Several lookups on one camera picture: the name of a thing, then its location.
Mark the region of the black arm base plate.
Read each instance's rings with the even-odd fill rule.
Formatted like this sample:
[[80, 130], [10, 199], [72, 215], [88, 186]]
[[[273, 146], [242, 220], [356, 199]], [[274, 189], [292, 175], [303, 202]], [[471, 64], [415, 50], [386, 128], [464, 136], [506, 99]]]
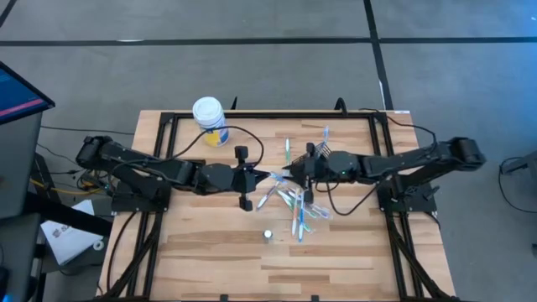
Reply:
[[120, 181], [112, 194], [112, 211], [127, 212], [161, 212], [169, 207], [171, 186], [167, 184], [159, 185], [150, 197], [131, 189], [125, 182]]
[[432, 187], [430, 183], [426, 183], [400, 192], [391, 182], [387, 182], [377, 190], [379, 208], [392, 212], [435, 212], [435, 193], [438, 189], [439, 186]]

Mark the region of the Lysol disinfecting wipes canister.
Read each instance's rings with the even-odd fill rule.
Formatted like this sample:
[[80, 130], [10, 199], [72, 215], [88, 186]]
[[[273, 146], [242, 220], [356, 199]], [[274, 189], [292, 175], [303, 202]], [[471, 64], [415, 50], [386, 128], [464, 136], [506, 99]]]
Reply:
[[228, 130], [225, 128], [226, 118], [221, 103], [213, 96], [204, 96], [198, 99], [193, 107], [194, 119], [202, 131], [206, 142], [212, 147], [220, 147], [229, 138]]

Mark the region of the black aluminium table frame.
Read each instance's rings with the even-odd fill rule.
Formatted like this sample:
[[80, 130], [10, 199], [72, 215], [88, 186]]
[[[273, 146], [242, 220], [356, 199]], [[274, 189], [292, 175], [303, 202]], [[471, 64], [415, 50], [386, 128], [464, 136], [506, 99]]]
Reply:
[[[189, 158], [230, 163], [234, 145], [247, 145], [261, 159], [261, 169], [284, 165], [284, 140], [293, 155], [330, 130], [332, 149], [356, 154], [399, 154], [418, 145], [411, 116], [405, 112], [229, 111], [229, 144], [212, 148], [196, 140], [192, 116], [179, 112], [175, 150]], [[318, 204], [331, 210], [327, 220], [309, 219], [314, 230], [302, 242], [291, 235], [291, 212], [279, 197], [261, 211], [242, 211], [234, 194], [211, 197], [176, 191], [164, 214], [155, 266], [141, 266], [136, 295], [146, 281], [151, 301], [278, 301], [317, 298], [329, 301], [400, 301], [415, 299], [409, 263], [389, 240], [393, 221], [411, 237], [415, 253], [429, 277], [421, 285], [425, 302], [446, 302], [455, 290], [438, 226], [425, 214], [390, 215], [366, 185], [340, 185], [332, 193], [317, 192]], [[266, 243], [263, 231], [270, 230]]]

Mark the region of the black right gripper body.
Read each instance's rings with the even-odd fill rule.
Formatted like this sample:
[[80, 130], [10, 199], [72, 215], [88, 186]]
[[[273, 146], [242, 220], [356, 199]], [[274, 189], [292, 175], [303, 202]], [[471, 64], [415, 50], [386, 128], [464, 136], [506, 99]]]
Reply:
[[315, 182], [328, 182], [331, 172], [328, 169], [328, 160], [325, 157], [309, 157], [304, 162], [304, 174], [309, 180]]

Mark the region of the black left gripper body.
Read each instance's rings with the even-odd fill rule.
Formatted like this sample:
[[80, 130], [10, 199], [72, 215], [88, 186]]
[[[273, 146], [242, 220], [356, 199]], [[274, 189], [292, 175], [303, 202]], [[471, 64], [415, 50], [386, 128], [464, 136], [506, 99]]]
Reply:
[[256, 188], [256, 175], [251, 164], [238, 165], [232, 171], [233, 190], [254, 190]]

